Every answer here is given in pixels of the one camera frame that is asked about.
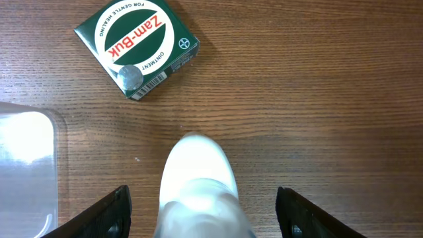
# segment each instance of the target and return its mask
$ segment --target wood grain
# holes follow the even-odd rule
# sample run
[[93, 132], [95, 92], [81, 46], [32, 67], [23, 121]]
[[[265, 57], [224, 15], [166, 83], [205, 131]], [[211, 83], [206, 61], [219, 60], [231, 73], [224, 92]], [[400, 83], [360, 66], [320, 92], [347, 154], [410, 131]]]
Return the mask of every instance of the wood grain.
[[0, 99], [63, 120], [60, 223], [128, 184], [131, 237], [151, 237], [167, 155], [197, 131], [258, 237], [281, 237], [281, 185], [365, 236], [423, 237], [423, 1], [169, 0], [200, 53], [141, 102], [73, 33], [106, 2], [0, 3]]

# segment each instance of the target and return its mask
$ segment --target bayer logo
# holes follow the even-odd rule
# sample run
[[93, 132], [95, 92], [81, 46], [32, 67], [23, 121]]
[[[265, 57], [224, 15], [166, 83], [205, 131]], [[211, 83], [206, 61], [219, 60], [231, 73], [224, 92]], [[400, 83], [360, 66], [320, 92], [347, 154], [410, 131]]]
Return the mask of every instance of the bayer logo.
[[179, 40], [179, 47], [183, 50], [188, 49], [190, 47], [190, 41], [187, 38], [181, 38]]

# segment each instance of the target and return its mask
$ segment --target brown tabletop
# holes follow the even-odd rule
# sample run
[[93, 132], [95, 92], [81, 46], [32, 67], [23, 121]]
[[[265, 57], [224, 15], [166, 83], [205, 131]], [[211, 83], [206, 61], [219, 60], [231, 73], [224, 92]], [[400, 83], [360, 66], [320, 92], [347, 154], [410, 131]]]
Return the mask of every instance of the brown tabletop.
[[73, 32], [107, 2], [0, 3], [0, 100], [65, 122], [61, 224], [127, 184], [131, 237], [151, 237], [167, 155], [197, 131], [258, 237], [281, 237], [279, 186], [365, 236], [423, 237], [423, 1], [169, 0], [200, 53], [141, 102]]

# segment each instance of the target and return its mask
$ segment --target container lid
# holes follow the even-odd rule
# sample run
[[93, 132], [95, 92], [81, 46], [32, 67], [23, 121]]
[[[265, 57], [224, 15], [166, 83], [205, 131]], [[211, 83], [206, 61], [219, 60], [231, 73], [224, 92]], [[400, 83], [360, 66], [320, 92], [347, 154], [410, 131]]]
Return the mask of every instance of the container lid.
[[41, 237], [58, 226], [55, 126], [41, 110], [0, 102], [0, 233]]

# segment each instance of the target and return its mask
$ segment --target white circle logo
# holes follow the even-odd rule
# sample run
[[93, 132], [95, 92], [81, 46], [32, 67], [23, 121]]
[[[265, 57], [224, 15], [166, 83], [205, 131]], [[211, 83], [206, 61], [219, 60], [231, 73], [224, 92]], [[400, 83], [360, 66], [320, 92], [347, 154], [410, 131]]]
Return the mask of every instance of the white circle logo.
[[[106, 37], [112, 25], [120, 17], [136, 10], [150, 10], [155, 13], [106, 49]], [[148, 75], [158, 70], [171, 55], [174, 44], [172, 22], [162, 8], [150, 1], [138, 0], [134, 2], [133, 0], [123, 0], [113, 4], [101, 14], [95, 28], [95, 48], [98, 60], [112, 71], [119, 72], [124, 65], [116, 64], [115, 62], [163, 25], [165, 25], [165, 36], [159, 49], [149, 58], [134, 64], [141, 70], [143, 75]]]
[[190, 41], [187, 38], [182, 38], [179, 40], [179, 47], [183, 50], [188, 49], [190, 47]]

